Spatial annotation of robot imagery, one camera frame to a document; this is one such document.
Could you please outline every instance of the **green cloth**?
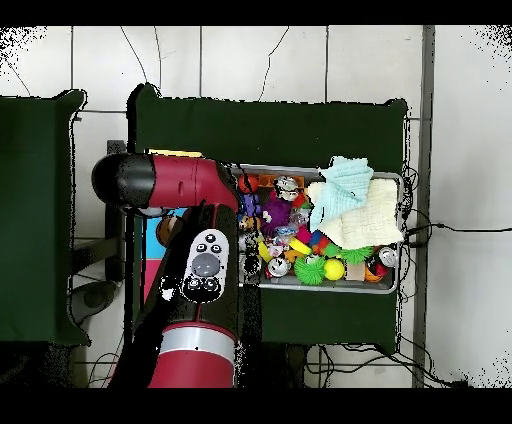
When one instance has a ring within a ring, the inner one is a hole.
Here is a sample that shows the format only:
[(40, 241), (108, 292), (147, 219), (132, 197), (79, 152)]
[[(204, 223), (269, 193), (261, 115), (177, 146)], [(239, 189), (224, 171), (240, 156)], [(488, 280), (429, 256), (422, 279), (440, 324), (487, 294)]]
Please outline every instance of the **green cloth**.
[(0, 341), (89, 343), (67, 310), (70, 120), (84, 99), (0, 97)]
[[(139, 152), (198, 151), (224, 162), (323, 168), (341, 155), (366, 157), (375, 171), (401, 172), (403, 100), (374, 105), (169, 99), (158, 98), (146, 84), (134, 90), (128, 105), (135, 117), (130, 137)], [(138, 223), (136, 234), (140, 231)], [(134, 275), (140, 275), (138, 264)], [(134, 295), (136, 306), (138, 288)], [(378, 343), (394, 351), (396, 292), (263, 289), (262, 313), (265, 342)]]

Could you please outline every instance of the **plastic bin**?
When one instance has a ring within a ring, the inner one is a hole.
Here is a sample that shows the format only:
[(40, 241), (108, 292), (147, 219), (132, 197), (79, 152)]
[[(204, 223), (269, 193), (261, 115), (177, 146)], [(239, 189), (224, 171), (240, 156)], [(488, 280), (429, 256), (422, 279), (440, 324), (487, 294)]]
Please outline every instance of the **plastic bin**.
[[(246, 174), (274, 174), (274, 175), (284, 175), (284, 176), (303, 176), (304, 177), (304, 185), (307, 187), (311, 182), (314, 181), (324, 181), (320, 176), (318, 170), (316, 168), (294, 168), (294, 167), (279, 167), (279, 166), (266, 166), (266, 165), (240, 165), (240, 168)], [(239, 177), (242, 175), (242, 170), (236, 165), (232, 165), (231, 172), (234, 176)], [(397, 184), (397, 209), (395, 212), (397, 219), (397, 226), (400, 228), (402, 224), (402, 215), (400, 213), (400, 207), (402, 204), (403, 198), (403, 179), (400, 175), (389, 172), (374, 172), (372, 179), (383, 178), (383, 179), (392, 179)], [(270, 188), (262, 188), (258, 189), (258, 195), (260, 196), (260, 203), (262, 205), (265, 204), (268, 195), (270, 193)], [(389, 294), (396, 290), (398, 287), (399, 279), (400, 279), (400, 243), (394, 244), (392, 247), (395, 247), (398, 261), (395, 268), (390, 270), (387, 275), (382, 278), (377, 283), (363, 282), (363, 281), (354, 281), (354, 280), (338, 280), (338, 281), (329, 281), (324, 279), (324, 281), (318, 286), (310, 286), (306, 284), (302, 284), (297, 277), (294, 275), (286, 275), (281, 278), (272, 278), (270, 280), (265, 278), (264, 269), (262, 269), (261, 273), (255, 277), (252, 277), (248, 281), (245, 281), (245, 275), (243, 273), (243, 269), (240, 269), (239, 273), (239, 285), (243, 286), (243, 284), (247, 283), (258, 283), (261, 288), (267, 289), (276, 289), (276, 290), (303, 290), (303, 291), (326, 291), (326, 292), (336, 292), (336, 293), (366, 293), (366, 294)]]

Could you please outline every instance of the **round gray button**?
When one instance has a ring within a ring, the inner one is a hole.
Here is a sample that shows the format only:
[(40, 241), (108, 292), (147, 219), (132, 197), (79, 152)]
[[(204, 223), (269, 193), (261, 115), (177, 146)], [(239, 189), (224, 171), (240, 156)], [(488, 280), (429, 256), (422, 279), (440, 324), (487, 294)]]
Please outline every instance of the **round gray button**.
[(192, 260), (192, 272), (199, 277), (213, 277), (220, 271), (220, 261), (211, 253), (201, 253)]

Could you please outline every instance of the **red robot arm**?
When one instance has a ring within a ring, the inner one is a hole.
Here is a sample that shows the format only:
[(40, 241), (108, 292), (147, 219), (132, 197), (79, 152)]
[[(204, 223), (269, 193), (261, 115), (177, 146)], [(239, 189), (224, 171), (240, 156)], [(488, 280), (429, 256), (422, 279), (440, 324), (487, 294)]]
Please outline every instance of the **red robot arm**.
[[(202, 158), (125, 153), (98, 162), (92, 181), (97, 196), (118, 207), (193, 210), (179, 237), (170, 241), (153, 284), (158, 299), (135, 330), (134, 344), (138, 338), (147, 358), (155, 351), (147, 346), (153, 343), (147, 342), (148, 334), (159, 344), (152, 377), (144, 385), (232, 387), (239, 201), (226, 169)], [(161, 287), (173, 289), (170, 302), (162, 298)], [(129, 378), (121, 373), (140, 366), (133, 353), (124, 361), (122, 356), (110, 386), (125, 384)]]

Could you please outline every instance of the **white cloth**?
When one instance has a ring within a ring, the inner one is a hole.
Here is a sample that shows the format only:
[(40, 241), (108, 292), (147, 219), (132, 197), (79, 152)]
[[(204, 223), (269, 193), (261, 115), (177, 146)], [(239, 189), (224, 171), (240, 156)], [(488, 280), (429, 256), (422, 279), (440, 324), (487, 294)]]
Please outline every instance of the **white cloth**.
[[(312, 183), (308, 187), (312, 203), (321, 192), (322, 184), (325, 183)], [(322, 221), (318, 229), (346, 250), (396, 243), (403, 240), (396, 226), (396, 203), (395, 181), (374, 179), (370, 181), (363, 206), (345, 212), (339, 218)]]

